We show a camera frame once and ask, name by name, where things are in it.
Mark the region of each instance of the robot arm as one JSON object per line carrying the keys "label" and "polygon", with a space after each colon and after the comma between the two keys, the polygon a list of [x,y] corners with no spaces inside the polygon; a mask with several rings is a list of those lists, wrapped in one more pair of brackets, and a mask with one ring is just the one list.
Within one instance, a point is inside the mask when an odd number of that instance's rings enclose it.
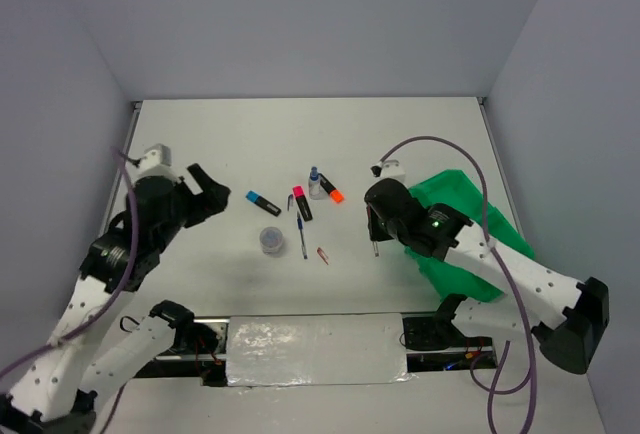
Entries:
{"label": "robot arm", "polygon": [[193,313],[165,301],[152,310],[140,330],[91,364],[118,313],[159,264],[160,254],[178,231],[222,212],[230,194],[197,164],[187,168],[202,189],[193,194],[171,170],[170,152],[162,145],[149,149],[135,164],[139,169],[134,186],[139,239],[124,290],[86,331],[64,341],[65,335],[109,301],[123,278],[131,255],[128,199],[125,211],[117,214],[107,232],[91,244],[80,266],[71,301],[49,341],[58,348],[36,359],[8,395],[0,397],[0,425],[16,432],[89,432],[96,406],[101,406],[150,358],[180,342],[193,324]]}
{"label": "robot arm", "polygon": [[[396,179],[385,178],[365,195],[372,241],[397,239],[425,257],[461,267],[510,293],[497,260],[496,247],[516,282],[532,321],[540,351],[568,372],[584,374],[609,322],[605,284],[585,283],[556,273],[500,241],[487,242],[483,230],[445,204],[424,208]],[[508,294],[495,303],[478,303],[465,296],[448,296],[437,313],[441,328],[473,336],[478,333],[509,340],[522,333],[522,322]]]}

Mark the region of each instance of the red object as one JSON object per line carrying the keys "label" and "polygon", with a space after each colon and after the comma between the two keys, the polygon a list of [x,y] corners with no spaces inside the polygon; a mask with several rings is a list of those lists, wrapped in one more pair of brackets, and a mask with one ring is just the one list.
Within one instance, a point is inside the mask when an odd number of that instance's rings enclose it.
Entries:
{"label": "red object", "polygon": [[324,261],[324,263],[328,266],[329,265],[329,256],[327,256],[325,254],[325,252],[322,250],[321,247],[318,248],[318,250],[316,251],[318,253],[318,255],[320,256],[320,258]]}
{"label": "red object", "polygon": [[[204,347],[205,349],[207,349],[207,346],[205,345],[204,341],[202,340],[201,337],[199,337],[198,339],[200,339],[200,344],[202,345],[202,347]],[[220,359],[218,359],[216,357],[216,355],[210,351],[209,349],[207,349],[207,352],[209,352],[209,355],[213,358],[213,362],[216,366],[221,366],[222,365],[222,361]]]}

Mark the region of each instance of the small bottle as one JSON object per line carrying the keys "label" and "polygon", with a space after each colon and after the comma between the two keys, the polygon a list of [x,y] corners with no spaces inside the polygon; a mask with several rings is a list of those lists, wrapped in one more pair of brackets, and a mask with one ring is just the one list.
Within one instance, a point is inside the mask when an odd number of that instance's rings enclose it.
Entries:
{"label": "small bottle", "polygon": [[311,174],[309,174],[309,197],[311,199],[322,199],[322,189],[320,189],[320,174],[318,174],[318,168],[312,167]]}

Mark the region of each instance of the gray wall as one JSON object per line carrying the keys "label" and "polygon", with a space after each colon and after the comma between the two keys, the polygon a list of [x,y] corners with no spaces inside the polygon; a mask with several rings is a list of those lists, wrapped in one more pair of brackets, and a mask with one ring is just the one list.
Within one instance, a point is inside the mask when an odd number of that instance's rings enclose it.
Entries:
{"label": "gray wall", "polygon": [[132,99],[485,95],[536,0],[74,0]]}
{"label": "gray wall", "polygon": [[488,103],[540,258],[611,289],[610,328],[590,372],[609,434],[640,424],[638,2],[539,0]]}
{"label": "gray wall", "polygon": [[0,0],[3,367],[46,342],[66,305],[115,174],[109,145],[123,143],[130,118],[67,6]]}

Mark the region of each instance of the white table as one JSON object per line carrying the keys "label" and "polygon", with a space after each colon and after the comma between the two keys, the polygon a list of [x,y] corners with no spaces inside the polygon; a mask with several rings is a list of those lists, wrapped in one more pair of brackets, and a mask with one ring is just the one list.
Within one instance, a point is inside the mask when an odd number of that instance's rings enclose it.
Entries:
{"label": "white table", "polygon": [[[437,294],[402,246],[383,243],[380,258],[373,256],[362,200],[374,182],[369,167],[397,142],[420,134],[467,149],[484,170],[490,202],[513,222],[475,98],[145,101],[129,153],[135,157],[162,142],[171,147],[178,174],[198,162],[233,193],[224,213],[177,236],[126,313],[145,315],[165,298],[200,316],[435,310]],[[415,143],[393,157],[407,170],[408,184],[462,169],[478,185],[466,159],[446,146]],[[306,186],[312,165],[346,201],[309,200],[314,220],[305,224],[310,258],[304,261],[286,198],[292,186]],[[252,205],[244,199],[249,190],[284,212],[275,218]],[[121,186],[118,209],[123,198]],[[258,234],[266,226],[285,235],[277,258],[260,251]],[[329,266],[315,253],[318,246]],[[504,385],[517,384],[525,366],[516,350]],[[587,378],[563,373],[542,356],[539,370],[532,432],[603,434]],[[423,373],[393,385],[252,390],[138,380],[128,386],[111,432],[488,432],[485,402],[466,372]],[[499,400],[501,432],[517,431],[525,404],[525,393]]]}

